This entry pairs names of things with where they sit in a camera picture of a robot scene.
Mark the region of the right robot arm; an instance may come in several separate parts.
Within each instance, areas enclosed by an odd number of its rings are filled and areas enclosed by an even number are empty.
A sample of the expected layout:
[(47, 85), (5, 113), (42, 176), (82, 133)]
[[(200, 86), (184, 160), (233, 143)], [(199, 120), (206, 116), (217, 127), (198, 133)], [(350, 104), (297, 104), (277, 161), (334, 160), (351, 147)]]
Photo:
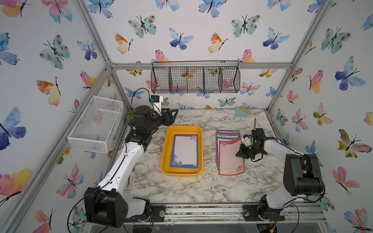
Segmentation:
[(281, 212), (296, 200), (308, 201), (309, 196), (325, 195), (319, 160), (316, 155), (297, 152), (274, 137), (266, 136), (262, 128), (241, 138), (236, 157), (258, 162), (257, 155), (272, 155), (284, 163), (283, 182), (274, 192), (261, 197), (257, 204), (243, 206), (246, 221), (284, 221)]

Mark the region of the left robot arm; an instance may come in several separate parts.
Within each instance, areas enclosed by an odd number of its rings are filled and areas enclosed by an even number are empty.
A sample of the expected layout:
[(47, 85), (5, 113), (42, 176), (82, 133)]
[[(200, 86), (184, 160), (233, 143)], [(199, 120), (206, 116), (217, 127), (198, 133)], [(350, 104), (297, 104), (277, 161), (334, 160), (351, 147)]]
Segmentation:
[(126, 221), (148, 221), (151, 217), (149, 199), (125, 199), (124, 188), (138, 160), (149, 146), (160, 126), (174, 124), (178, 110), (153, 110), (137, 107), (125, 146), (108, 174), (96, 187), (84, 194), (86, 220), (89, 223), (119, 228)]

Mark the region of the blue floral stationery paper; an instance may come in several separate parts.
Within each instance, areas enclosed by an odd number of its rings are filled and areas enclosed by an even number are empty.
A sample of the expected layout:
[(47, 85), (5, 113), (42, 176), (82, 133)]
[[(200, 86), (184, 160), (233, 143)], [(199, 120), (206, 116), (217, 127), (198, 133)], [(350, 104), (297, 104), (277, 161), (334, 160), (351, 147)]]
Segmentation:
[(216, 132), (219, 134), (240, 134), (238, 130), (217, 130)]

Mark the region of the red stationery paper bottom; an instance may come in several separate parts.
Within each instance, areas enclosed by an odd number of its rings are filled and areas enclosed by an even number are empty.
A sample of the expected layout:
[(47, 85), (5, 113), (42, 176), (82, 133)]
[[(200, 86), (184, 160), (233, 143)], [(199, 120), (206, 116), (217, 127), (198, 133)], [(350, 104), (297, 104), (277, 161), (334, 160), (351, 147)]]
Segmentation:
[(236, 157), (241, 146), (241, 138), (219, 142), (219, 175), (235, 176), (245, 172), (245, 161)]

